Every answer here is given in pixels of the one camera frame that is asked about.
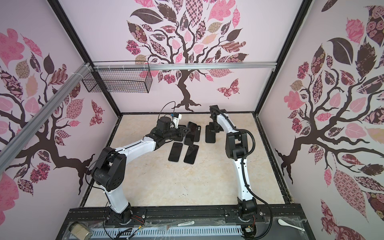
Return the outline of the black phone case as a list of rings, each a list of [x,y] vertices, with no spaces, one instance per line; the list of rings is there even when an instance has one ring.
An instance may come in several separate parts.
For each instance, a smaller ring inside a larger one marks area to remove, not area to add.
[[[178,126],[178,128],[175,129],[175,135],[173,137],[173,140],[177,142],[182,142],[187,131],[188,131],[188,128],[186,126],[184,125]]]
[[[210,130],[209,125],[206,125],[205,129],[205,142],[207,144],[214,144],[216,142],[216,133]]]
[[[200,136],[201,136],[201,126],[197,126],[194,142],[198,143],[200,141]]]

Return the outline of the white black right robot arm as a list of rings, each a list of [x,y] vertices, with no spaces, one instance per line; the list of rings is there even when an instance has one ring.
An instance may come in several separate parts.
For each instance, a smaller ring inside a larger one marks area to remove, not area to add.
[[[238,216],[242,220],[249,219],[257,213],[258,204],[250,186],[247,170],[247,157],[250,154],[248,133],[237,128],[228,113],[220,110],[217,105],[210,106],[210,113],[213,131],[226,133],[225,152],[227,157],[233,160],[238,180]]]

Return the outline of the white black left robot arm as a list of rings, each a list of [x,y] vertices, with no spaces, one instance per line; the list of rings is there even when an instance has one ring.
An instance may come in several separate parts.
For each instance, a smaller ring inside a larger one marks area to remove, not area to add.
[[[171,116],[160,117],[151,132],[137,142],[115,149],[105,147],[96,161],[91,177],[107,196],[111,219],[117,224],[126,225],[133,218],[131,205],[122,187],[126,165],[142,155],[156,151],[170,141],[183,138],[188,133],[186,127],[179,126],[182,115]]]

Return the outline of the blue edged black smartphone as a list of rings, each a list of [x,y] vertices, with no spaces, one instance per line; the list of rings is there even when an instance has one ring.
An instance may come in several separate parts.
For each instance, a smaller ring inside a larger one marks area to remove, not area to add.
[[[168,157],[168,161],[177,163],[180,159],[181,153],[183,149],[183,144],[182,143],[173,143],[170,155]]]

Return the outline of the purple smartphone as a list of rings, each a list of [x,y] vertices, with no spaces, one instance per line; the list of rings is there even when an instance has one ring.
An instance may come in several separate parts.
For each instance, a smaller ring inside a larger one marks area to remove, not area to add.
[[[184,158],[184,163],[193,165],[195,163],[197,154],[198,154],[199,146],[192,145],[188,147],[187,153]]]

